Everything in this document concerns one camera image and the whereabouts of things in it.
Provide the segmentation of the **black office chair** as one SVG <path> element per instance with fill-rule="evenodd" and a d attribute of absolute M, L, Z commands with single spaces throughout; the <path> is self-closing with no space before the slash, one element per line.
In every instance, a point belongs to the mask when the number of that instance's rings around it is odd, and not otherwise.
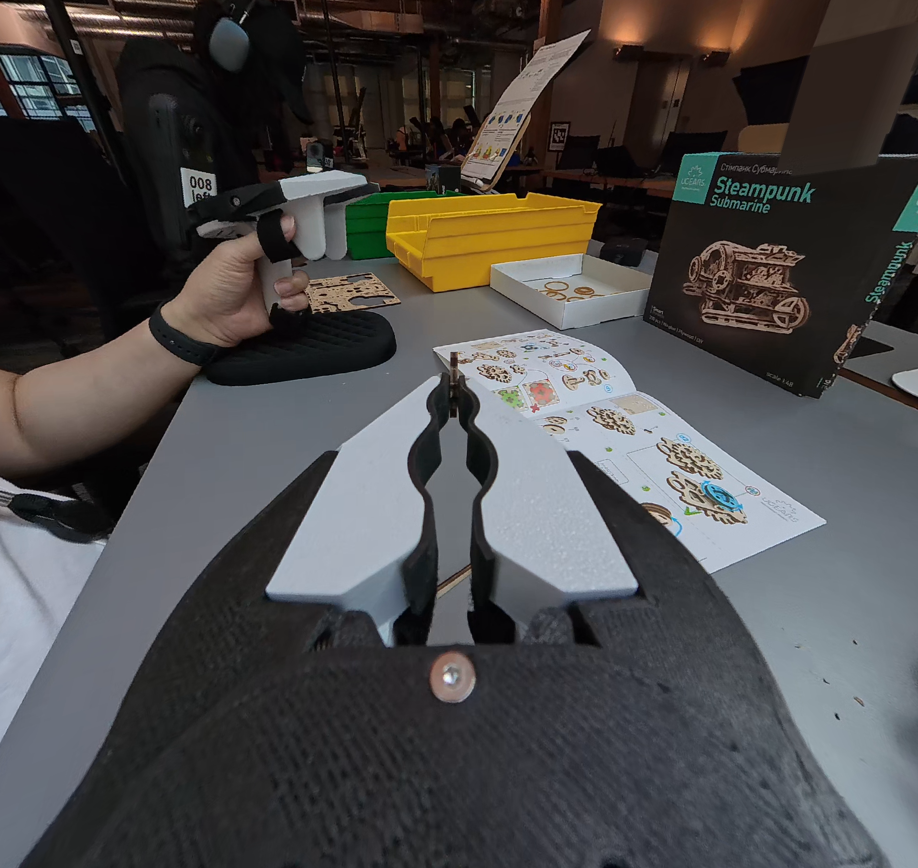
<path fill-rule="evenodd" d="M 138 197 L 74 119 L 1 119 L 2 188 L 75 270 L 110 341 L 149 318 L 166 275 Z"/>

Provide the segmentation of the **laser-cut wooden sheet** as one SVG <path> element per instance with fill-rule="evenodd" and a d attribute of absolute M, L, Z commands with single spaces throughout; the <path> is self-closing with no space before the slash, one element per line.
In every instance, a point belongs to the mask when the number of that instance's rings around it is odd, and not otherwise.
<path fill-rule="evenodd" d="M 313 279 L 306 289 L 315 314 L 345 313 L 400 304 L 399 298 L 373 273 Z"/>

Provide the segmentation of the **black wristband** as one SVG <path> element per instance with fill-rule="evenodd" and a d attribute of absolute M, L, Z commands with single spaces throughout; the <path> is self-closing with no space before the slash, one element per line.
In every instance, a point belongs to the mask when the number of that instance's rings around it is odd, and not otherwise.
<path fill-rule="evenodd" d="M 149 330 L 153 338 L 173 356 L 204 368 L 222 358 L 228 351 L 225 347 L 194 339 L 171 326 L 163 317 L 166 301 L 160 302 L 149 318 Z"/>

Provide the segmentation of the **illustrated instruction booklet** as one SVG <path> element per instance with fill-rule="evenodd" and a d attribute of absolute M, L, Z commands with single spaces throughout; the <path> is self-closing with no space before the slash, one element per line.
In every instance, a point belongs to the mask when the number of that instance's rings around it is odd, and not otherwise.
<path fill-rule="evenodd" d="M 657 398 L 608 352 L 553 331 L 434 348 L 446 365 L 583 453 L 709 573 L 825 520 L 750 471 Z"/>

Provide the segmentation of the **white shallow box tray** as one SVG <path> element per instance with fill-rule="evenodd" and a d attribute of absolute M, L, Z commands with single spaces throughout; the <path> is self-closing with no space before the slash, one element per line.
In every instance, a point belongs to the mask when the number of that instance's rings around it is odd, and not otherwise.
<path fill-rule="evenodd" d="M 642 315 L 651 276 L 588 254 L 493 264 L 490 286 L 568 330 Z"/>

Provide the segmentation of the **dark puzzle kit box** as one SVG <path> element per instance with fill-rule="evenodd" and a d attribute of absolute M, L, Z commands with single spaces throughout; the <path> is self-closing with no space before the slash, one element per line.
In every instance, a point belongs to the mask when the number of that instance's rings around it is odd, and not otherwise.
<path fill-rule="evenodd" d="M 777 154 L 681 163 L 644 319 L 819 398 L 916 246 L 915 155 L 821 174 Z"/>

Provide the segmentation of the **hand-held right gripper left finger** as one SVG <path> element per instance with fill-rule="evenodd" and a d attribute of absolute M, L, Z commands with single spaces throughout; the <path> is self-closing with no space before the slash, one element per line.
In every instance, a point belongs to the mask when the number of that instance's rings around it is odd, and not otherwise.
<path fill-rule="evenodd" d="M 427 641 L 438 545 L 426 486 L 442 461 L 450 396 L 446 373 L 430 378 L 341 445 L 269 599 L 363 611 L 387 645 Z"/>

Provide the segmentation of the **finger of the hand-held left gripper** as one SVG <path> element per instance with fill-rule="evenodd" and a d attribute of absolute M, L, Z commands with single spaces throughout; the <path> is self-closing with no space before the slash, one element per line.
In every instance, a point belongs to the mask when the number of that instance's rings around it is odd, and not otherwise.
<path fill-rule="evenodd" d="M 326 257 L 326 197 L 371 194 L 371 184 L 361 174 L 330 171 L 279 181 L 285 202 L 281 210 L 295 221 L 292 243 L 308 261 Z"/>
<path fill-rule="evenodd" d="M 326 257 L 341 260 L 348 252 L 346 208 L 361 195 L 330 195 L 326 197 Z"/>

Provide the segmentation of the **person's left forearm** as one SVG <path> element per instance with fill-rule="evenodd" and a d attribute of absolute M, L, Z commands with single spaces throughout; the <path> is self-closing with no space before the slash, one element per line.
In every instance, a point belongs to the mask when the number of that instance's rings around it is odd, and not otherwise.
<path fill-rule="evenodd" d="M 2 476 L 15 481 L 118 444 L 198 372 L 159 344 L 147 324 L 25 374 L 2 370 Z"/>

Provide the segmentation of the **green plastic bin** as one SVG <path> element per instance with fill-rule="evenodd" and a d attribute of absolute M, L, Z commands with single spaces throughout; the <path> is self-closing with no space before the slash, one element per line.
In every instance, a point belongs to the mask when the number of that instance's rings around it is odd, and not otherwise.
<path fill-rule="evenodd" d="M 391 202 L 413 199 L 442 199 L 462 196 L 455 191 L 440 195 L 432 190 L 376 193 L 354 200 L 346 207 L 348 254 L 352 260 L 376 260 L 393 256 L 385 243 L 388 208 Z"/>

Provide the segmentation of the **person's white t-shirt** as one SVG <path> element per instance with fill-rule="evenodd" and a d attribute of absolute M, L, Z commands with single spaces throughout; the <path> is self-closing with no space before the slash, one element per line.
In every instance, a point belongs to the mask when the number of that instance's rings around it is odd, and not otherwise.
<path fill-rule="evenodd" d="M 104 550 L 62 541 L 1 511 L 1 735 Z"/>

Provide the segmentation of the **black pole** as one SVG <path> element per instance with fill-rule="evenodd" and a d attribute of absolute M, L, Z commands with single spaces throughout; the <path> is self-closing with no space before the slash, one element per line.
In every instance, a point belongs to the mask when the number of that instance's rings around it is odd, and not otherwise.
<path fill-rule="evenodd" d="M 81 41 L 75 32 L 73 22 L 63 0 L 41 0 L 49 16 L 55 36 L 61 45 L 65 58 L 71 66 L 83 99 L 98 130 L 102 147 L 109 157 L 125 186 L 133 186 L 131 165 L 123 150 L 120 134 L 111 119 L 110 103 L 100 90 L 95 74 Z"/>

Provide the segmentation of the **black textured gripper stand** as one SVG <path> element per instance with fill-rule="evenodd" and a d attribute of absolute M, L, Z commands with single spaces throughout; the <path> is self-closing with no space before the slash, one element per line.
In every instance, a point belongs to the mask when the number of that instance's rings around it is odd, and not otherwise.
<path fill-rule="evenodd" d="M 372 368 L 396 354 L 390 323 L 367 310 L 298 315 L 272 312 L 273 328 L 229 349 L 203 369 L 207 380 L 246 386 Z"/>

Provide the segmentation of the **yellow plastic bin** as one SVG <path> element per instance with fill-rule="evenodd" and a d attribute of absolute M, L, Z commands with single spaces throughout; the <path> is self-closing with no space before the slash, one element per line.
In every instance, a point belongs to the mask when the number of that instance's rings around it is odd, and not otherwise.
<path fill-rule="evenodd" d="M 398 200 L 385 241 L 403 268 L 442 293 L 487 286 L 494 264 L 584 253 L 600 208 L 537 193 Z"/>

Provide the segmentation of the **person's left hand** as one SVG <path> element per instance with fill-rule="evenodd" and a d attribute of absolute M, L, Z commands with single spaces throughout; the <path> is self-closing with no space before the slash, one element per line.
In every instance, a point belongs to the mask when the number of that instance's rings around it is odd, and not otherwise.
<path fill-rule="evenodd" d="M 220 243 L 190 274 L 175 298 L 161 308 L 164 321 L 198 342 L 235 347 L 272 329 L 258 263 L 258 236 Z"/>

